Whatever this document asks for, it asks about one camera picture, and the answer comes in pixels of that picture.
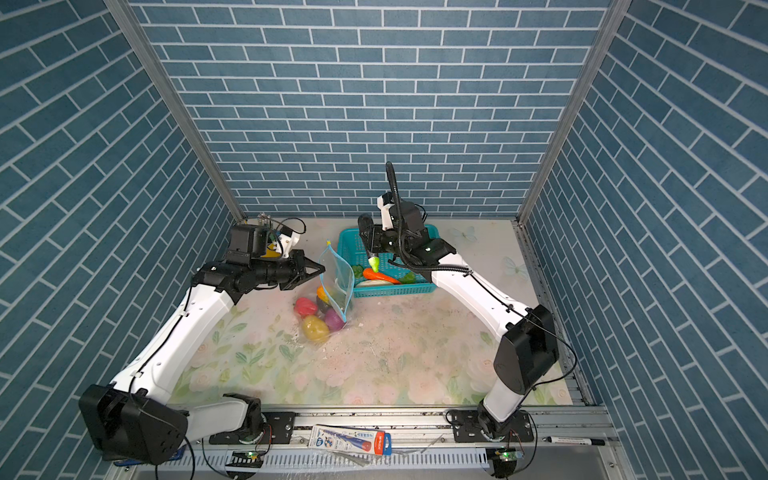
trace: metal frame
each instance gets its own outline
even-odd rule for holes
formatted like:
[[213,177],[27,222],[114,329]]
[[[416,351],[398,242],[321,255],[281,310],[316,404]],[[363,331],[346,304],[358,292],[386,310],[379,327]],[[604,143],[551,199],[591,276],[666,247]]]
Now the metal frame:
[[139,62],[141,62],[147,75],[149,75],[155,88],[160,93],[170,114],[176,119],[181,132],[189,141],[195,154],[197,154],[197,159],[208,173],[222,200],[230,209],[232,216],[235,220],[244,219],[246,215],[243,209],[240,208],[240,204],[237,202],[232,190],[230,190],[229,185],[227,185],[221,170],[216,165],[214,156],[208,149],[187,108],[184,106],[184,102],[181,100],[181,96],[174,87],[173,82],[170,81],[170,77],[165,71],[160,57],[157,56],[157,52],[152,47],[146,32],[144,32],[144,29],[139,24],[133,9],[127,0],[104,0],[104,3],[123,32],[123,35],[125,35],[125,39],[128,40],[128,43],[134,49]]
[[[498,446],[498,443],[476,442],[471,444],[456,444],[453,441],[451,426],[443,416],[446,409],[459,408],[471,409],[468,406],[413,406],[413,407],[350,407],[350,406],[307,406],[295,408],[295,406],[269,406],[269,411],[291,411],[296,413],[293,437],[289,445],[272,445],[271,455],[278,455],[280,461],[265,463],[265,469],[256,472],[295,472],[298,464],[302,464],[302,472],[328,472],[328,471],[355,471],[364,468],[463,468],[482,467],[487,464],[483,459],[482,449],[490,446]],[[538,429],[538,448],[547,449],[552,446],[562,448],[562,445],[552,445],[543,442],[546,436],[577,436],[606,439],[605,447],[594,447],[603,459],[606,473],[610,480],[631,480],[626,476],[622,468],[622,462],[618,459],[619,449],[616,431],[611,423],[604,406],[533,406],[525,407],[531,414]],[[394,456],[408,455],[410,464],[403,465],[397,459],[376,461],[376,465],[360,466],[351,462],[340,461],[332,454],[312,455],[313,464],[307,465],[308,452],[306,445],[310,430],[313,425],[339,425],[354,428],[385,429],[392,436],[392,444],[395,446]],[[529,448],[533,442],[524,442],[523,446]],[[196,454],[196,468],[201,472],[207,470],[202,458],[200,443],[194,445]],[[232,445],[208,445],[206,443],[206,457],[209,462],[218,468],[231,458],[235,451],[247,449],[233,447]],[[461,455],[478,455],[475,458],[461,457]],[[161,467],[163,471],[190,472],[191,457],[189,453],[178,461],[169,462]],[[149,465],[137,465],[129,468],[112,467],[105,477],[107,480],[128,480],[138,472],[149,472],[153,469]],[[251,468],[228,468],[233,472],[253,472]]]
[[[525,266],[528,268],[528,274],[531,277],[531,283],[533,283],[536,297],[542,305],[546,306],[554,315],[554,327],[555,332],[561,335],[561,338],[570,342],[568,338],[568,332],[562,323],[562,316],[558,309],[557,304],[553,301],[549,288],[549,284],[544,276],[544,272],[541,268],[541,264],[538,261],[536,252],[533,249],[533,243],[528,235],[528,229],[525,225],[521,225],[516,221],[512,221],[512,227],[515,229],[515,236],[518,238],[518,244],[520,250],[523,253],[523,259],[525,260]],[[566,349],[558,342],[558,348],[560,349],[561,364],[564,368],[570,368],[573,365],[573,359],[571,358],[570,350]],[[575,377],[578,388],[581,391],[582,399],[586,405],[594,405],[594,393],[587,382],[587,377],[584,375],[584,371],[579,365],[576,365],[573,375]],[[605,407],[585,407],[585,408],[602,408]],[[615,442],[614,444],[608,444],[606,447],[600,449],[600,455],[603,460],[603,464],[606,466],[606,473],[609,480],[634,480],[634,473],[629,463],[627,453],[624,451],[624,446]]]
[[565,138],[571,132],[576,115],[581,109],[581,105],[584,103],[584,99],[589,93],[589,87],[592,86],[592,81],[598,76],[598,69],[602,65],[605,59],[605,54],[608,52],[608,47],[611,46],[611,42],[614,40],[614,36],[621,25],[621,21],[624,20],[624,14],[627,13],[629,4],[632,0],[613,0],[611,7],[605,12],[603,21],[600,24],[598,35],[595,37],[594,45],[590,48],[587,59],[584,61],[584,66],[581,68],[578,80],[574,86],[573,93],[568,98],[568,103],[563,109],[563,114],[558,122],[558,127],[554,130],[547,150],[541,159],[541,165],[534,174],[533,181],[531,182],[531,188],[528,190],[528,195],[523,200],[523,204],[520,206],[520,212],[518,213],[518,222],[525,223],[530,217],[533,211],[533,206],[536,204],[538,196],[541,194],[541,189],[544,188],[544,184],[549,177],[549,172],[552,171],[554,163],[558,159],[558,155],[563,148]]

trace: blue brick wallpaper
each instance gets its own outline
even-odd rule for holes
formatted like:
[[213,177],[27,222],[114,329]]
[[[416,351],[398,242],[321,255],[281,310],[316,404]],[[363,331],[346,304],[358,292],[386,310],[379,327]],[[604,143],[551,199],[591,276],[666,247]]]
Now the blue brick wallpaper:
[[229,215],[101,0],[0,1],[0,478],[90,478],[77,401]]
[[246,212],[513,217],[608,3],[131,5]]
[[768,4],[634,0],[528,225],[638,478],[768,478]]

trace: toy vegetable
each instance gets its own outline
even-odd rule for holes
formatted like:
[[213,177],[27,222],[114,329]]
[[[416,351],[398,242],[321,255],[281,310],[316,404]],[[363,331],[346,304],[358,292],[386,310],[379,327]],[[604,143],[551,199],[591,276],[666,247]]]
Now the toy vegetable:
[[323,319],[325,321],[326,325],[328,326],[328,329],[331,332],[338,332],[342,328],[344,328],[344,320],[339,316],[338,313],[334,309],[328,309],[326,312],[326,318]]
[[317,287],[317,298],[321,299],[325,303],[330,303],[328,301],[328,294],[326,293],[326,289],[324,289],[322,285]]
[[293,306],[293,312],[301,318],[307,315],[314,315],[317,313],[317,305],[308,298],[301,297],[296,301],[296,305]]
[[366,286],[390,286],[393,285],[392,282],[388,282],[386,280],[363,280],[362,282],[355,285],[355,288],[364,288]]
[[400,283],[416,283],[416,275],[413,272],[408,272],[402,276]]
[[366,268],[363,270],[362,275],[368,280],[385,280],[387,282],[394,283],[395,285],[399,285],[401,283],[400,280],[394,279],[383,273],[374,272],[372,268]]
[[315,297],[315,303],[317,303],[317,311],[321,313],[325,313],[328,311],[328,309],[331,307],[328,303],[323,302],[320,297]]
[[352,265],[352,272],[356,279],[362,280],[362,267],[360,265]]
[[314,315],[307,315],[302,320],[301,330],[307,339],[315,343],[325,342],[328,340],[328,335],[330,335],[330,330],[326,323]]

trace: work surface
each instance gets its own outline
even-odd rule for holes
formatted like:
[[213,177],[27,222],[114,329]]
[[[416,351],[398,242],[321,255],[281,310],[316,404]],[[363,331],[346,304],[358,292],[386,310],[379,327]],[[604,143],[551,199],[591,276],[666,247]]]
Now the work surface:
[[[295,248],[317,260],[326,239],[354,220],[311,219]],[[538,301],[505,220],[428,220],[472,268],[530,306]],[[293,315],[319,281],[294,291],[244,296],[200,345],[172,403],[199,405],[228,392],[267,405],[473,405],[495,380],[497,345],[483,323],[444,290],[354,299],[347,327],[316,346]],[[555,365],[544,377],[561,375]],[[526,405],[570,405],[561,380],[536,389]]]

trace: black cable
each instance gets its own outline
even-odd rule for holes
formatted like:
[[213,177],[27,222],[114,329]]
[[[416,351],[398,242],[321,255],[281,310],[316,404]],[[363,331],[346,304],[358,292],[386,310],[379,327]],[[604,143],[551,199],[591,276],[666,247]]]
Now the black cable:
[[414,204],[414,205],[416,205],[418,208],[422,209],[422,222],[426,222],[426,220],[427,220],[427,209],[425,209],[424,207],[422,207],[419,204]]
[[261,456],[265,456],[267,453],[270,452],[271,449],[272,449],[272,425],[270,425],[270,442],[266,445],[266,452],[262,453]]
[[451,416],[453,416],[453,412],[458,412],[458,410],[457,410],[457,409],[450,409],[450,410],[446,410],[445,412],[443,412],[442,416],[443,416],[443,418],[445,419],[445,421],[446,421],[446,422],[447,422],[447,423],[448,423],[448,424],[449,424],[451,427],[460,427],[460,426],[464,425],[463,423],[461,423],[461,422],[458,422],[458,421],[456,421],[456,420],[448,420],[448,414],[450,413],[450,414],[451,414]]
[[[525,395],[523,396],[523,400],[521,400],[521,401],[520,401],[520,403],[522,403],[522,402],[523,402],[523,401],[524,401],[524,400],[525,400],[525,399],[528,397],[528,394],[529,394],[529,393],[531,393],[533,390],[535,390],[535,389],[536,389],[536,387],[538,387],[538,386],[540,386],[540,385],[545,385],[545,384],[547,384],[547,383],[553,383],[553,382],[557,382],[558,380],[562,380],[562,379],[566,378],[567,376],[569,376],[570,374],[572,374],[572,373],[573,373],[573,371],[576,369],[576,365],[578,364],[578,356],[576,355],[576,350],[574,350],[573,346],[571,346],[571,344],[570,344],[570,343],[568,343],[568,342],[566,342],[565,340],[563,340],[562,338],[560,338],[560,337],[559,337],[557,334],[555,334],[554,332],[550,332],[548,329],[544,328],[542,325],[539,325],[538,323],[531,321],[531,320],[530,320],[528,317],[526,317],[526,316],[525,316],[525,315],[523,315],[522,313],[518,312],[517,310],[513,309],[513,308],[512,308],[512,305],[507,305],[506,303],[504,303],[504,302],[503,302],[501,299],[499,299],[499,298],[498,298],[496,295],[494,295],[494,293],[493,293],[491,290],[489,290],[489,289],[488,289],[488,287],[486,287],[486,286],[485,286],[485,284],[483,284],[483,282],[481,282],[480,280],[478,280],[476,276],[474,276],[474,275],[470,275],[470,277],[472,277],[472,279],[473,279],[475,282],[477,282],[477,284],[478,284],[479,286],[481,286],[481,287],[482,287],[482,289],[483,289],[483,290],[485,290],[485,291],[488,293],[488,295],[492,296],[492,297],[493,297],[493,298],[494,298],[494,299],[495,299],[497,302],[499,302],[501,305],[503,305],[503,306],[504,306],[504,308],[506,308],[508,312],[513,312],[514,314],[516,314],[516,315],[520,316],[520,317],[521,317],[523,320],[527,321],[528,323],[530,323],[531,325],[535,326],[536,328],[538,328],[538,329],[541,329],[541,330],[543,330],[544,332],[546,332],[546,333],[548,333],[548,334],[552,335],[552,336],[553,336],[553,337],[554,337],[554,338],[555,338],[557,341],[559,341],[560,343],[562,343],[563,345],[565,345],[565,346],[566,346],[566,347],[567,347],[567,348],[568,348],[568,349],[571,351],[571,353],[573,353],[573,355],[574,355],[574,364],[573,364],[573,365],[571,365],[571,368],[570,368],[570,369],[568,369],[568,371],[567,371],[566,373],[564,373],[563,375],[561,375],[561,376],[559,376],[558,378],[556,378],[556,379],[553,379],[553,380],[545,380],[544,382],[536,382],[535,384],[533,384],[533,385],[531,386],[531,388],[530,388],[530,389],[528,389],[528,391],[527,391],[527,392],[525,393]],[[533,313],[533,311],[529,311],[529,313],[530,313],[531,315],[535,316],[535,317],[536,317],[536,319],[537,319],[539,322],[541,322],[541,319],[540,319],[540,318],[538,318],[538,316],[536,316],[536,314],[535,314],[535,313]]]
[[211,470],[213,470],[213,471],[214,471],[214,472],[216,472],[217,474],[221,475],[222,477],[226,477],[226,478],[229,478],[230,480],[232,480],[232,479],[230,478],[230,476],[229,476],[229,475],[227,475],[226,473],[221,473],[221,472],[219,472],[218,470],[216,470],[216,469],[214,468],[214,466],[213,466],[213,465],[211,465],[211,464],[210,464],[210,462],[208,461],[208,457],[205,455],[205,439],[201,439],[201,440],[200,440],[200,448],[203,450],[203,460],[205,461],[205,465],[208,465],[208,468],[210,468]]
[[[192,297],[192,282],[191,282],[191,281],[190,281],[190,289],[189,289],[189,292],[187,292],[187,301],[186,301],[186,302],[184,302],[184,311],[182,311],[182,312],[181,312],[181,314],[179,315],[179,318],[177,318],[177,319],[176,319],[176,323],[174,323],[174,325],[173,325],[173,326],[170,328],[170,332],[168,332],[168,334],[165,336],[165,338],[163,339],[163,341],[162,341],[162,343],[160,344],[160,346],[158,346],[158,347],[157,347],[157,348],[154,350],[154,352],[152,352],[152,354],[151,354],[151,355],[149,355],[149,356],[147,357],[147,359],[144,361],[144,363],[142,363],[142,364],[141,364],[141,366],[140,366],[138,369],[136,369],[136,372],[137,372],[137,373],[138,373],[138,372],[140,372],[142,369],[144,369],[144,367],[145,367],[145,366],[147,366],[147,364],[150,362],[150,360],[152,360],[152,358],[155,356],[155,354],[157,354],[157,352],[159,352],[159,351],[160,351],[160,349],[162,349],[162,348],[165,346],[165,344],[168,342],[168,339],[170,339],[170,336],[174,334],[174,330],[176,329],[176,327],[177,327],[177,326],[179,325],[179,323],[181,322],[181,319],[183,319],[183,318],[184,318],[184,316],[187,314],[187,308],[188,308],[188,306],[190,305],[190,297]],[[131,399],[131,401],[134,403],[134,405],[136,406],[136,408],[137,408],[137,409],[139,409],[141,412],[143,412],[143,413],[145,413],[145,414],[147,414],[147,415],[149,415],[149,416],[153,416],[153,415],[150,415],[150,414],[148,414],[147,412],[145,412],[145,411],[144,411],[144,409],[142,409],[142,408],[141,408],[141,407],[138,405],[138,403],[136,402],[136,399],[134,398],[134,393],[133,393],[133,389],[134,389],[134,382],[135,382],[135,381],[136,381],[136,375],[134,375],[134,376],[131,378],[131,382],[130,382],[130,383],[128,383],[128,397]]]
[[190,475],[190,480],[192,480],[194,478],[194,466],[197,463],[197,460],[194,458],[194,450],[192,449],[192,444],[190,443],[190,440],[187,438],[186,435],[184,436],[184,441],[187,443],[187,446],[190,448],[190,455],[192,455],[192,475]]
[[407,254],[405,252],[405,249],[402,245],[402,222],[403,222],[403,216],[402,216],[402,210],[400,206],[400,192],[397,189],[397,178],[395,176],[395,167],[392,165],[392,162],[386,163],[386,178],[389,182],[389,189],[392,191],[392,199],[395,202],[395,213],[397,214],[397,254],[402,259],[403,265],[406,266],[406,268],[413,270],[415,272],[438,272],[438,271],[448,271],[448,272],[460,272],[460,273],[466,273],[469,274],[472,271],[467,266],[463,265],[438,265],[438,266],[420,266],[415,265],[410,262],[410,260],[407,258]]
[[531,425],[533,425],[533,429],[534,429],[534,431],[536,432],[536,436],[534,437],[534,442],[533,442],[533,453],[531,453],[531,459],[530,459],[530,460],[528,460],[528,463],[526,463],[526,464],[525,464],[525,466],[524,466],[523,468],[520,468],[519,470],[515,470],[515,471],[514,471],[514,472],[512,472],[512,474],[511,474],[511,475],[509,475],[507,478],[509,478],[509,477],[511,477],[511,476],[513,476],[513,475],[517,475],[518,473],[520,473],[520,472],[522,472],[523,470],[525,470],[525,469],[527,469],[528,467],[530,467],[530,466],[531,466],[531,463],[533,463],[533,459],[534,459],[534,458],[536,458],[536,449],[538,448],[538,427],[536,426],[536,422],[534,422],[534,420],[533,420],[533,415],[531,415],[530,413],[528,413],[528,417],[531,419]]
[[390,258],[387,262],[390,265],[399,266],[400,268],[408,268],[407,266],[403,265],[402,263],[397,263],[394,258]]
[[273,221],[274,223],[278,223],[279,225],[282,225],[282,226],[284,226],[284,227],[288,227],[288,226],[287,226],[287,225],[284,223],[284,222],[286,222],[287,220],[298,220],[299,222],[301,222],[301,224],[304,226],[304,231],[303,231],[303,232],[296,232],[296,233],[298,233],[299,235],[304,235],[304,234],[306,233],[306,223],[304,223],[304,220],[301,220],[301,219],[300,219],[300,218],[298,218],[298,217],[288,217],[288,218],[283,218],[283,221],[282,221],[282,222],[280,222],[280,221],[278,221],[278,220],[272,220],[272,221]]

